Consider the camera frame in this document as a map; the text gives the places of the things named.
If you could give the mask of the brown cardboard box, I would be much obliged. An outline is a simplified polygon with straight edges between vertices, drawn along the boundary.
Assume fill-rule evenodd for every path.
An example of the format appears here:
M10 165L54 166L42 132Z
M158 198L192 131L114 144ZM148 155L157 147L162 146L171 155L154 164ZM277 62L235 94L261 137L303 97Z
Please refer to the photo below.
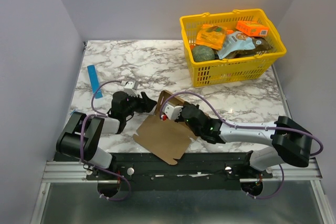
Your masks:
M133 135L135 142L169 165L177 165L192 140L197 137L183 122L162 121L159 111L163 102L172 93L163 90L158 98L153 115L149 115Z

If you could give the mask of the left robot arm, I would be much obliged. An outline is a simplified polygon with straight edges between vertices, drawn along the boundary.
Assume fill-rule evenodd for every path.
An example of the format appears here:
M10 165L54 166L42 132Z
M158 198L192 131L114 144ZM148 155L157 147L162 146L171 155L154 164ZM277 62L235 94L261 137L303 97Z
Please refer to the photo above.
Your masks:
M135 112L149 113L156 104L145 92L131 96L124 91L118 91L112 96L111 108L106 117L74 112L57 141L56 151L98 166L98 173L104 179L112 179L117 171L112 163L113 156L98 147L103 129L112 134L120 134L128 117L134 116Z

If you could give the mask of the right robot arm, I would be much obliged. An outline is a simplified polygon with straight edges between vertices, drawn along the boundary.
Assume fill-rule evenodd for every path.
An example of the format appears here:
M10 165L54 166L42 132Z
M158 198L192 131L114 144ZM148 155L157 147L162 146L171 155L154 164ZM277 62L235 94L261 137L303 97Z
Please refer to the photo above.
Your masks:
M242 173L249 178L283 163L303 168L309 164L310 132L286 116L279 116L275 122L239 125L211 118L198 106L189 104L178 106L168 118L184 122L195 136L210 144L245 142L264 145L265 148L252 151L249 160L241 165Z

